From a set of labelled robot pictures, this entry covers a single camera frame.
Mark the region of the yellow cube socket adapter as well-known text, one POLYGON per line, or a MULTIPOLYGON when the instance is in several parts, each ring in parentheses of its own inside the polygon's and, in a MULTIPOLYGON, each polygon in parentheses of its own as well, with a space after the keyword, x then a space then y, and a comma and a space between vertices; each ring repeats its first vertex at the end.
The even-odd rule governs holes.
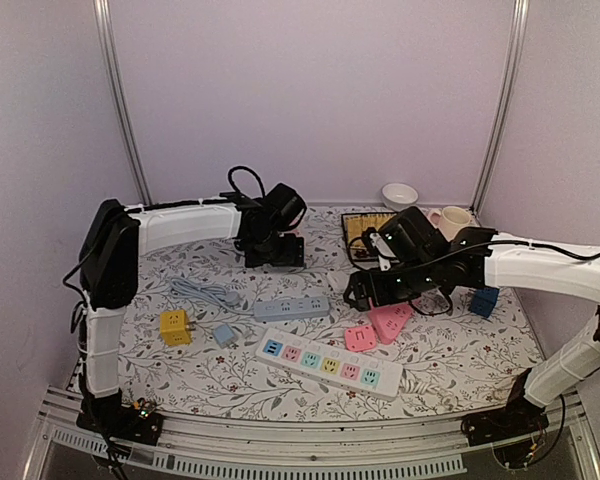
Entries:
POLYGON ((161 313, 159 332, 167 346, 175 347, 192 343, 190 320, 184 309, 161 313))

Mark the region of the small pink adapter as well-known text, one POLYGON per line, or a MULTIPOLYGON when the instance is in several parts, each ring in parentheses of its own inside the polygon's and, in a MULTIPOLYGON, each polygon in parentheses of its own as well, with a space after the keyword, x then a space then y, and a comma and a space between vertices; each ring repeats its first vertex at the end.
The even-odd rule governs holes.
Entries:
POLYGON ((351 352, 361 353, 377 346, 377 337, 372 325, 348 328, 344 332, 345 347, 351 352))

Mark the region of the white cube plug adapter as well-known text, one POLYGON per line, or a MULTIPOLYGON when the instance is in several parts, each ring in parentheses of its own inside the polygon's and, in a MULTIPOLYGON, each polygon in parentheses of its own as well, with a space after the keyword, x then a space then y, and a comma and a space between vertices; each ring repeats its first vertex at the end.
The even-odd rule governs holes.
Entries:
POLYGON ((342 292, 344 290, 342 278, 337 272, 328 272, 326 278, 334 291, 342 292))

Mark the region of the blue cube socket adapter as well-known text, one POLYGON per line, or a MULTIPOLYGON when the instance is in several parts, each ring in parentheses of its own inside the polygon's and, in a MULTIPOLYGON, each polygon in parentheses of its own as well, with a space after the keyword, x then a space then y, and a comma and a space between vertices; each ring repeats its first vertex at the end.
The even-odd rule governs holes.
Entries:
POLYGON ((498 297, 498 288, 488 287, 476 290, 471 299, 469 311, 483 318, 489 318, 497 304, 498 297))

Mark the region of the light blue power strip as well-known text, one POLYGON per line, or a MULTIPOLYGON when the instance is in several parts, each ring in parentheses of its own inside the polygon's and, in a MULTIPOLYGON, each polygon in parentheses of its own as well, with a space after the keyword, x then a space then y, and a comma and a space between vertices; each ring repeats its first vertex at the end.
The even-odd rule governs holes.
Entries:
POLYGON ((254 319, 260 323, 319 318, 329 311, 330 303, 325 296, 270 300, 253 306, 254 319))

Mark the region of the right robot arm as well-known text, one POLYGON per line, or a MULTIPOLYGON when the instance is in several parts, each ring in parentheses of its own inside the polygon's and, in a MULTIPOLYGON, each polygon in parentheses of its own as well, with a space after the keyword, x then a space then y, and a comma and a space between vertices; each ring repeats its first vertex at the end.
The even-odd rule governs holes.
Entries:
POLYGON ((559 395, 600 370, 600 245, 540 241, 471 225, 446 237, 442 224, 415 206, 366 231, 361 241, 381 264, 359 266, 349 277, 344 301, 360 312, 432 290, 448 298, 457 287, 512 288, 595 305, 580 332, 518 376, 497 415, 504 435, 519 435, 559 395))

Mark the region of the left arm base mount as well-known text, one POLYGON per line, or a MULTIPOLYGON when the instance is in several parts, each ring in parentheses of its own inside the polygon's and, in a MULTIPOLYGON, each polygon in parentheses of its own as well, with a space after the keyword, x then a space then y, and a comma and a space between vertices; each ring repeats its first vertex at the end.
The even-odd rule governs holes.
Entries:
POLYGON ((142 399, 138 406, 125 405, 121 392, 82 399, 76 425, 98 433, 103 439, 120 439, 134 443, 156 446, 162 433, 164 416, 157 412, 151 402, 142 399))

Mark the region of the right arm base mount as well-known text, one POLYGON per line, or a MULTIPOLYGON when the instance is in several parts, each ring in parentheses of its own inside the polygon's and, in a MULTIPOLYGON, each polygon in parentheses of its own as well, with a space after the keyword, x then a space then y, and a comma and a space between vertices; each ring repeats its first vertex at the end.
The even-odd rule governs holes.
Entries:
POLYGON ((529 467, 546 440, 548 418, 543 409, 505 406, 465 415, 460 424, 470 446, 502 442, 492 448, 507 470, 529 467))

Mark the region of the white multicolour power strip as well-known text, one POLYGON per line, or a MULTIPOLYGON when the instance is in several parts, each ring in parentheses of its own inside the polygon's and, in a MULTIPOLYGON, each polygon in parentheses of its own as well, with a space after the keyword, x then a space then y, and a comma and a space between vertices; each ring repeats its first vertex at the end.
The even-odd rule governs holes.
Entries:
POLYGON ((271 367, 380 400, 397 398, 404 367, 322 344, 275 328, 266 330, 256 358, 271 367))

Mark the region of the pink triangular power strip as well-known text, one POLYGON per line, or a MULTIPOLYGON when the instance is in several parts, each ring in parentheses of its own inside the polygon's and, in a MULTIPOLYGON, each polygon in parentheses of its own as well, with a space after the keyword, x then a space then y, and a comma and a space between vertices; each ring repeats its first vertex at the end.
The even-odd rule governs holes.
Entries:
POLYGON ((371 324, 382 344, 393 343, 414 313, 408 303, 372 308, 368 313, 371 324))

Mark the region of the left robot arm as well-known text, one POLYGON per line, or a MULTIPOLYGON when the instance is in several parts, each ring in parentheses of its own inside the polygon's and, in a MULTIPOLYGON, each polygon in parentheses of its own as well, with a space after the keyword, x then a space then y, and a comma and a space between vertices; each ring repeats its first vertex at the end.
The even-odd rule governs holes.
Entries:
POLYGON ((127 307, 138 291, 141 256, 167 247, 228 239, 248 268, 300 267, 304 240, 295 234, 307 212, 300 194, 279 183, 256 198, 237 186, 216 197, 152 206, 103 201, 81 247, 77 265, 62 283, 79 296, 71 328, 79 333, 81 388, 95 399, 91 419, 108 434, 128 426, 128 412, 112 398, 120 392, 118 352, 127 307))

